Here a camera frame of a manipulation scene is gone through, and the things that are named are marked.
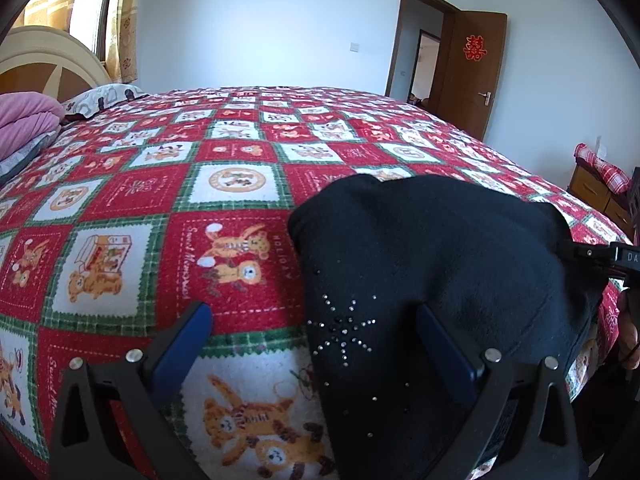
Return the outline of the person's right hand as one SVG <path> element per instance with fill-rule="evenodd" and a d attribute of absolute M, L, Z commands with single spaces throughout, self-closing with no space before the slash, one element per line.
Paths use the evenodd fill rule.
<path fill-rule="evenodd" d="M 618 357 L 626 370 L 639 366 L 639 292 L 626 288 L 617 299 Z"/>

